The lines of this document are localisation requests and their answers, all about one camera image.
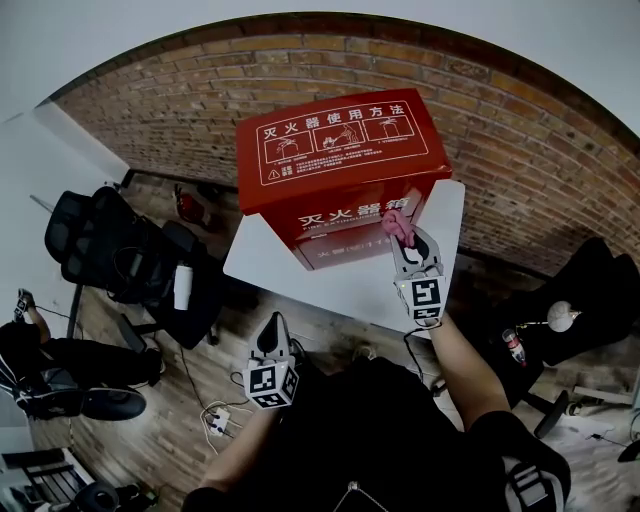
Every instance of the instruction diagram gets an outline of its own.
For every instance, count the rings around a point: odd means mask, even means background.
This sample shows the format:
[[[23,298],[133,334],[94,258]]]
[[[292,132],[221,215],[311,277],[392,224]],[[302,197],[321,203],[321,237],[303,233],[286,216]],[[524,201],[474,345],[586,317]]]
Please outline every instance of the instruction diagram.
[[[364,121],[364,129],[367,132],[367,140],[370,141],[411,137],[414,135],[413,127],[407,116],[367,119]]]
[[[264,141],[264,153],[268,164],[313,152],[311,135],[308,131]]]
[[[256,127],[262,185],[429,153],[404,100],[337,105]]]
[[[360,121],[316,128],[313,130],[313,138],[316,142],[316,151],[364,142]]]

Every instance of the red object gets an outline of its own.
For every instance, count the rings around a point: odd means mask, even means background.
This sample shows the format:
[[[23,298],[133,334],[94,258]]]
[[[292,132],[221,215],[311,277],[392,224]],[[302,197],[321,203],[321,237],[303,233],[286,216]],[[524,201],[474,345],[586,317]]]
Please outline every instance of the red object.
[[[451,166],[415,89],[290,107],[237,129],[240,209],[309,270],[388,252],[382,215],[414,222]]]
[[[398,210],[387,210],[382,216],[382,229],[385,233],[395,236],[409,248],[415,244],[413,226]]]

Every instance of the black pants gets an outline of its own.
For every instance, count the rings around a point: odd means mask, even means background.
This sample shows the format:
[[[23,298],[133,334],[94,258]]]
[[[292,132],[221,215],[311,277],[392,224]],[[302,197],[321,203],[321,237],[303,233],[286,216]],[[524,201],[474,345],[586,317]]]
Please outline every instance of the black pants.
[[[57,339],[42,345],[53,364],[67,370],[78,384],[94,387],[135,386],[157,379],[160,354],[142,353],[91,340]]]

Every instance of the pink object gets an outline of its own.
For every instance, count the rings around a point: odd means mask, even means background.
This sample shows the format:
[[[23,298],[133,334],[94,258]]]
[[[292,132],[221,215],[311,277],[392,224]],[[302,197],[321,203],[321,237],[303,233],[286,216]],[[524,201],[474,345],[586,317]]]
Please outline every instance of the pink object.
[[[413,226],[398,210],[387,210],[382,216],[382,229],[389,235],[395,235],[400,242],[409,248],[415,244]]]

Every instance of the power strip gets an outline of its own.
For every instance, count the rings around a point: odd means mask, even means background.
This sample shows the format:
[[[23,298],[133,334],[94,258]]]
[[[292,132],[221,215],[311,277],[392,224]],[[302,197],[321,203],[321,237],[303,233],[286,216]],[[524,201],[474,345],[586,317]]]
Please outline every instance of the power strip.
[[[211,432],[211,435],[222,437],[225,429],[227,428],[227,423],[229,422],[230,417],[231,413],[229,411],[218,407],[207,422],[209,424],[209,431]]]

